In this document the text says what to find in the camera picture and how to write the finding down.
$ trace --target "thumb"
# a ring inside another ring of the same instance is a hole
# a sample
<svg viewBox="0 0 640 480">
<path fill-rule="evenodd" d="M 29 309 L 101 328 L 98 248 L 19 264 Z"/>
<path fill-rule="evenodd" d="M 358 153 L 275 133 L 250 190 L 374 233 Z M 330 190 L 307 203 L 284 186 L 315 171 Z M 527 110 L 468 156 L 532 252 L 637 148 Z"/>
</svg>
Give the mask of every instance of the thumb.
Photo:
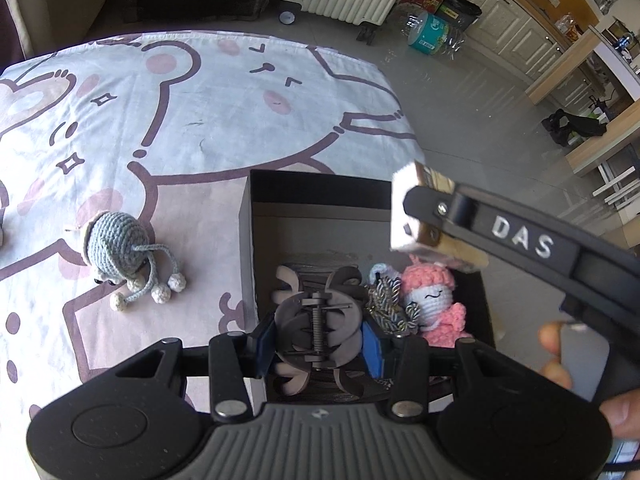
<svg viewBox="0 0 640 480">
<path fill-rule="evenodd" d="M 606 400 L 600 411 L 609 421 L 614 437 L 640 439 L 640 390 Z"/>
</svg>

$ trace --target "black bag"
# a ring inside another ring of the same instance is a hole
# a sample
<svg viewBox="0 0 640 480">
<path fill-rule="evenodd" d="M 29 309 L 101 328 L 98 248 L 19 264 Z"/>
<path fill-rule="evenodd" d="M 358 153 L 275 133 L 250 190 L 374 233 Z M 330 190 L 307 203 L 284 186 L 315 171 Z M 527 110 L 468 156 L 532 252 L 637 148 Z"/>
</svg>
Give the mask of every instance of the black bag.
<svg viewBox="0 0 640 480">
<path fill-rule="evenodd" d="M 563 117 L 567 118 L 569 122 L 565 126 L 560 126 L 560 119 Z M 599 120 L 569 114 L 562 108 L 549 115 L 548 118 L 543 119 L 542 125 L 549 132 L 554 142 L 560 144 L 560 146 L 569 145 L 571 132 L 576 132 L 581 137 L 601 137 L 607 131 L 607 125 L 600 124 Z"/>
</svg>

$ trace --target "caster wheel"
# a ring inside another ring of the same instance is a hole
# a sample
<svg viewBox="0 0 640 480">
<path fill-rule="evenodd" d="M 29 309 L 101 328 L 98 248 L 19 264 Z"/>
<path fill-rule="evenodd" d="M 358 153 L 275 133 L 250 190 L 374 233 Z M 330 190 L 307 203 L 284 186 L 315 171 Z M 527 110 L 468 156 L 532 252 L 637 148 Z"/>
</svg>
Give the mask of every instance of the caster wheel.
<svg viewBox="0 0 640 480">
<path fill-rule="evenodd" d="M 360 31 L 356 36 L 356 41 L 365 41 L 367 39 L 367 27 L 360 27 Z"/>
<path fill-rule="evenodd" d="M 367 45 L 371 46 L 371 43 L 373 43 L 374 38 L 376 37 L 376 31 L 375 30 L 370 30 L 369 31 L 369 35 L 367 36 Z"/>
<path fill-rule="evenodd" d="M 291 23 L 296 21 L 296 15 L 290 10 L 283 10 L 278 16 L 278 19 L 283 25 L 291 25 Z"/>
<path fill-rule="evenodd" d="M 376 29 L 374 25 L 361 25 L 360 31 L 356 37 L 356 41 L 365 41 L 368 45 L 373 43 L 376 37 Z"/>
</svg>

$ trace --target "pink knitted hat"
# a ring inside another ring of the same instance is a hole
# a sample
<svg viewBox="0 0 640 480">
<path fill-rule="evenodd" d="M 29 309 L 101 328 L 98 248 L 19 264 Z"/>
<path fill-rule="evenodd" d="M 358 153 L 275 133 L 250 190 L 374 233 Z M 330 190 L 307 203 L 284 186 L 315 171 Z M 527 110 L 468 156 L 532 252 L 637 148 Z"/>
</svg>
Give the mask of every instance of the pink knitted hat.
<svg viewBox="0 0 640 480">
<path fill-rule="evenodd" d="M 445 285 L 450 290 L 455 288 L 456 282 L 447 267 L 422 263 L 412 254 L 410 258 L 414 264 L 402 272 L 402 294 L 407 295 L 416 288 L 430 285 Z"/>
</svg>

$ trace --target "black box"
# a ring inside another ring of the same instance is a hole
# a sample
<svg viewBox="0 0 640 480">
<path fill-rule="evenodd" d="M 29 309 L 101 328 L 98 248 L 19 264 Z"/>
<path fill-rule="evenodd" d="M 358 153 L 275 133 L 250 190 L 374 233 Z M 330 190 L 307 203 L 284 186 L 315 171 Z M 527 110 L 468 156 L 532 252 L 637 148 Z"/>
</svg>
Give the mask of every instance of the black box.
<svg viewBox="0 0 640 480">
<path fill-rule="evenodd" d="M 245 328 L 249 332 L 275 309 L 275 271 L 291 261 L 331 266 L 356 265 L 366 278 L 378 262 L 402 271 L 407 254 L 389 250 L 391 183 L 348 176 L 253 170 L 240 209 L 241 283 Z M 484 285 L 479 272 L 452 271 L 454 301 L 466 306 L 466 331 L 495 347 Z M 264 386 L 252 381 L 253 402 Z"/>
</svg>

